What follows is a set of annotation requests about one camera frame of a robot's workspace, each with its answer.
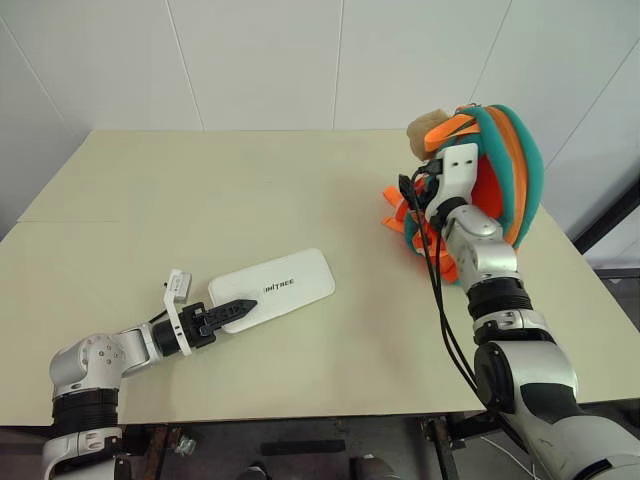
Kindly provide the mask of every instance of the white rectangular box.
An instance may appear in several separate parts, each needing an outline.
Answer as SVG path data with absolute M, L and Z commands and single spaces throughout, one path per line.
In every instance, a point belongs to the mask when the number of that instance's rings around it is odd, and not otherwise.
M 317 248 L 214 278 L 209 295 L 214 306 L 244 298 L 258 304 L 246 317 L 222 329 L 238 333 L 331 295 L 335 281 Z

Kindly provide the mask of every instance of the white wall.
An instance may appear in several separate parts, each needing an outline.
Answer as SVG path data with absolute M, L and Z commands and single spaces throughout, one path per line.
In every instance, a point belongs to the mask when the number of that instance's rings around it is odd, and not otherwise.
M 522 117 L 545 158 L 544 204 L 576 235 L 640 172 L 639 10 L 2 0 L 0 236 L 94 128 L 404 128 L 469 101 Z
M 585 253 L 594 268 L 640 268 L 640 207 Z

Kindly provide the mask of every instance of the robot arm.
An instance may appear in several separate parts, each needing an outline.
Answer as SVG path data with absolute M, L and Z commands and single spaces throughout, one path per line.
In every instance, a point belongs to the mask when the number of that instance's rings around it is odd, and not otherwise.
M 215 341 L 215 330 L 244 317 L 255 300 L 234 300 L 206 310 L 202 303 L 183 308 L 191 275 L 172 270 L 164 295 L 169 320 L 143 323 L 116 334 L 96 334 L 60 350 L 51 360 L 53 429 L 44 445 L 43 478 L 130 479 L 118 426 L 118 391 L 123 377 L 182 351 L 189 355 Z
M 469 300 L 478 396 L 557 480 L 640 478 L 640 442 L 576 403 L 577 378 L 536 312 L 502 227 L 470 204 L 476 145 L 441 152 L 438 192 L 425 214 L 441 227 Z

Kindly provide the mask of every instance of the black cable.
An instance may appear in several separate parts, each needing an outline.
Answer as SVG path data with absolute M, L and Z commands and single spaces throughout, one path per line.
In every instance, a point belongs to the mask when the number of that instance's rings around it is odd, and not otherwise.
M 440 248 L 442 246 L 442 231 L 438 231 L 438 237 L 436 240 L 436 268 L 435 268 L 435 274 L 436 274 L 436 278 L 437 278 L 437 286 L 436 288 L 438 289 L 438 294 L 440 296 L 440 305 L 442 306 L 442 318 L 441 318 L 441 322 L 444 322 L 445 324 L 445 328 L 447 330 L 447 332 L 449 333 L 449 336 L 451 337 L 451 341 L 453 342 L 453 346 L 456 349 L 456 352 L 458 352 L 458 356 L 460 357 L 460 360 L 462 361 L 467 374 L 469 375 L 469 378 L 471 378 L 471 380 L 473 380 L 473 383 L 476 384 L 476 376 L 475 373 L 473 371 L 473 369 L 471 368 L 471 366 L 469 365 L 469 363 L 467 362 L 466 357 L 464 356 L 464 353 L 462 353 L 462 349 L 460 348 L 460 345 L 458 345 L 458 341 L 456 340 L 455 335 L 453 334 L 453 331 L 451 330 L 451 325 L 449 324 L 449 320 L 447 319 L 447 316 L 444 313 L 444 300 L 442 299 L 442 274 L 440 272 Z
M 166 315 L 167 311 L 163 310 L 161 311 L 158 315 L 156 315 L 155 317 L 153 317 L 151 320 L 149 320 L 147 323 L 153 323 L 153 322 L 157 322 L 158 320 L 160 320 L 162 317 L 164 317 Z
M 467 382 L 467 384 L 469 385 L 473 393 L 475 393 L 476 396 L 478 396 L 478 387 L 476 385 L 475 374 L 471 369 L 471 367 L 469 366 L 469 363 L 467 362 L 464 354 L 462 353 L 462 350 L 458 345 L 455 335 L 451 330 L 451 326 L 449 325 L 447 316 L 444 313 L 444 302 L 442 300 L 442 275 L 440 273 L 440 250 L 442 248 L 442 232 L 441 231 L 438 232 L 438 236 L 436 240 L 435 272 L 434 272 L 433 264 L 431 263 L 431 257 L 429 256 L 429 249 L 427 245 L 427 235 L 426 235 L 426 232 L 424 231 L 424 227 L 422 224 L 422 218 L 420 213 L 421 210 L 418 204 L 418 197 L 415 190 L 415 179 L 421 173 L 424 173 L 424 172 L 418 169 L 411 177 L 411 186 L 412 186 L 411 200 L 413 202 L 412 209 L 415 212 L 416 220 L 418 221 L 418 229 L 420 231 L 420 238 L 422 240 L 422 248 L 424 249 L 424 256 L 427 264 L 427 270 L 429 271 L 429 277 L 431 279 L 431 285 L 433 287 L 433 294 L 436 298 L 436 305 L 438 306 L 438 312 L 440 313 L 440 330 L 442 332 L 442 338 L 444 340 L 444 344 L 447 349 L 447 352 L 449 353 L 449 356 L 451 357 L 451 360 L 453 361 L 454 365 L 458 368 L 458 371 L 460 372 L 464 380 Z M 449 336 L 451 337 L 451 341 L 454 344 L 454 348 L 456 349 L 456 352 L 458 353 L 458 355 L 460 356 L 460 359 L 462 360 L 462 363 L 464 364 L 464 368 L 462 365 L 460 365 L 460 363 L 458 362 L 458 359 L 453 353 L 451 345 L 449 344 L 449 338 L 448 338 Z M 504 417 L 502 417 L 501 415 L 497 415 L 496 422 L 500 425 L 502 430 L 507 434 L 509 438 L 511 438 L 511 440 L 513 440 L 513 442 L 518 447 L 520 447 L 524 452 L 528 452 L 527 448 L 524 445 L 524 442 L 522 441 L 518 433 L 506 421 Z
M 467 382 L 467 384 L 471 388 L 471 390 L 477 395 L 478 388 L 475 384 L 475 376 L 473 375 L 473 371 L 471 371 L 471 369 L 468 368 L 469 364 L 464 358 L 464 354 L 462 353 L 462 349 L 460 349 L 460 346 L 458 345 L 458 342 L 455 339 L 455 335 L 453 335 L 453 332 L 451 331 L 451 327 L 449 326 L 449 322 L 444 313 L 444 306 L 442 303 L 442 289 L 437 288 L 439 279 L 436 278 L 433 264 L 431 262 L 431 257 L 429 256 L 429 247 L 427 246 L 427 235 L 424 231 L 424 226 L 422 224 L 422 214 L 418 204 L 418 197 L 415 189 L 415 180 L 420 173 L 422 172 L 420 171 L 420 169 L 418 169 L 411 177 L 412 188 L 410 190 L 410 194 L 411 194 L 411 200 L 413 203 L 413 211 L 416 214 L 416 220 L 418 222 L 418 229 L 420 231 L 422 248 L 424 250 L 424 257 L 427 263 L 427 270 L 429 271 L 429 278 L 431 279 L 433 294 L 436 298 L 436 305 L 438 306 L 438 311 L 440 313 L 440 329 L 442 333 L 442 339 L 444 340 L 444 345 L 445 345 L 445 348 L 447 349 L 447 352 L 449 353 L 449 357 L 451 357 L 451 361 L 454 363 L 454 365 L 456 366 L 456 368 L 458 369 L 458 371 L 460 372 L 464 380 Z M 463 359 L 464 367 L 460 363 L 456 355 L 454 354 L 453 349 L 451 348 L 451 344 L 449 343 L 449 337 L 451 337 L 451 341 L 455 346 L 456 352 L 461 357 L 461 359 Z

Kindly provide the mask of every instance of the table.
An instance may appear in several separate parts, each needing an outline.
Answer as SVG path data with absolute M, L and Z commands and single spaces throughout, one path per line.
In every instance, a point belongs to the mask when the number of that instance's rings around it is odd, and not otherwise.
M 191 302 L 222 273 L 320 248 L 336 293 L 123 381 L 123 423 L 479 409 L 440 337 L 422 260 L 380 224 L 416 161 L 400 131 L 93 132 L 0 244 L 2 425 L 50 423 L 48 364 L 91 333 L 161 311 L 170 268 Z M 640 396 L 640 335 L 541 209 L 520 249 L 578 400 Z M 444 288 L 472 357 L 466 298 Z

